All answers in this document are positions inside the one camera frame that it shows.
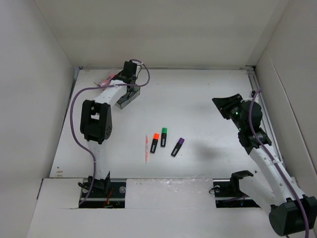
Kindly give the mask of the pink glitter bottle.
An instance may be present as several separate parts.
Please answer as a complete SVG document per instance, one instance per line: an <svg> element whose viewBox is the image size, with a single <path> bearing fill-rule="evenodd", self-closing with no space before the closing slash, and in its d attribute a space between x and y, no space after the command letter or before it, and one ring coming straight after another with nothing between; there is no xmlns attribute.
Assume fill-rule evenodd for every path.
<svg viewBox="0 0 317 238"><path fill-rule="evenodd" d="M103 77L102 79L99 79L97 82L97 86L99 87L108 86L114 77L115 77L115 74L109 74Z"/></svg>

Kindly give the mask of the green cap highlighter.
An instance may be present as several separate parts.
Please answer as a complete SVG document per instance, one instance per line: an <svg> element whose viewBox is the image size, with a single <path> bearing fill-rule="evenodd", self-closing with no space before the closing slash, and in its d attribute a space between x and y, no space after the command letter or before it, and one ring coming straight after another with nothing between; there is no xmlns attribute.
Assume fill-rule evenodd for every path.
<svg viewBox="0 0 317 238"><path fill-rule="evenodd" d="M166 146L166 140L167 140L167 128L163 127L161 130L161 140L160 140L160 146L165 147Z"/></svg>

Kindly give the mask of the orange cap highlighter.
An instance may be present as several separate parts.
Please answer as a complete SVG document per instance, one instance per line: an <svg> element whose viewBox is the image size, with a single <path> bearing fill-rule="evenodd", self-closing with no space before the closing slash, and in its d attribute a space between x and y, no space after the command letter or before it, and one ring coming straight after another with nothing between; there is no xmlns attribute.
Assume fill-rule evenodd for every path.
<svg viewBox="0 0 317 238"><path fill-rule="evenodd" d="M154 136L153 136L152 143L151 143L151 146L150 146L150 153L151 154L154 154L155 151L156 151L157 144L158 144L158 141L159 141L159 136L160 136L159 133L155 133Z"/></svg>

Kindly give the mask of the pink clear pen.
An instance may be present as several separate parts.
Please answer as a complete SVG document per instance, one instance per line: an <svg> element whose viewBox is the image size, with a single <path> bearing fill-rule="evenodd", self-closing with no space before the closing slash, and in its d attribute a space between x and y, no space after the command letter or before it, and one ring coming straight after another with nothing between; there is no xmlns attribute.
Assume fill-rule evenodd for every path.
<svg viewBox="0 0 317 238"><path fill-rule="evenodd" d="M148 144L148 136L146 135L145 137L145 162L146 164L148 163L148 158L149 158L149 144Z"/></svg>

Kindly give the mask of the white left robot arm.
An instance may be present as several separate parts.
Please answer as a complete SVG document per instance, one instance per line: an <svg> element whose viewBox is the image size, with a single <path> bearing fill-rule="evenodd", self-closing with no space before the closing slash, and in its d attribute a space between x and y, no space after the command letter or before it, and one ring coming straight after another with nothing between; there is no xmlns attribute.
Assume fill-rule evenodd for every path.
<svg viewBox="0 0 317 238"><path fill-rule="evenodd" d="M101 94L93 100L85 100L82 105L80 131L96 159L95 179L98 180L93 191L101 197L110 192L110 184L103 180L108 174L103 144L112 133L111 109L115 105L123 109L140 95L140 87L136 86L137 67L132 60L126 61L123 70L98 84Z"/></svg>

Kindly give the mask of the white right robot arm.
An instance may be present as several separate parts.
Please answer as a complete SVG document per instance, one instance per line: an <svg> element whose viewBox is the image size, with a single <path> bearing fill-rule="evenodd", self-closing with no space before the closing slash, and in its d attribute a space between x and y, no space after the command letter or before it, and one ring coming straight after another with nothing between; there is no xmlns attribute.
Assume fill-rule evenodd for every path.
<svg viewBox="0 0 317 238"><path fill-rule="evenodd" d="M261 128L262 108L240 94L212 101L224 119L231 120L238 129L238 139L250 158L257 164L269 187L256 179L248 170L232 173L226 180L214 180L213 188L217 207L237 206L249 198L268 215L275 233L289 236L314 228L317 219L317 199L308 197L290 177L278 159L269 136Z"/></svg>

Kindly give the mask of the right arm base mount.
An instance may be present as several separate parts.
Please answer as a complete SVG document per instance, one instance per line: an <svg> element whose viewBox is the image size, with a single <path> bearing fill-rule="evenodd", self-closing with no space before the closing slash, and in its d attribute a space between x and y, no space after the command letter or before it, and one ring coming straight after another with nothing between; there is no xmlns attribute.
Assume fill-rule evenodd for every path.
<svg viewBox="0 0 317 238"><path fill-rule="evenodd" d="M214 195L216 208L259 208L259 205L239 188L239 181L254 175L247 170L231 174L230 178L214 179L209 194Z"/></svg>

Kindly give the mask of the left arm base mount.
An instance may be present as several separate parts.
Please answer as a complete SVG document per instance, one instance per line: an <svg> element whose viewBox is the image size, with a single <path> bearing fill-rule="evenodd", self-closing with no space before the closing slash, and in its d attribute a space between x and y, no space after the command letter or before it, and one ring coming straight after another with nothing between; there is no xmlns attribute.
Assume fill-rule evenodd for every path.
<svg viewBox="0 0 317 238"><path fill-rule="evenodd" d="M92 190L86 198L91 181L92 176L89 176L87 180L78 183L81 188L79 208L125 208L125 179L111 179L110 173L108 173L105 179L95 179Z"/></svg>

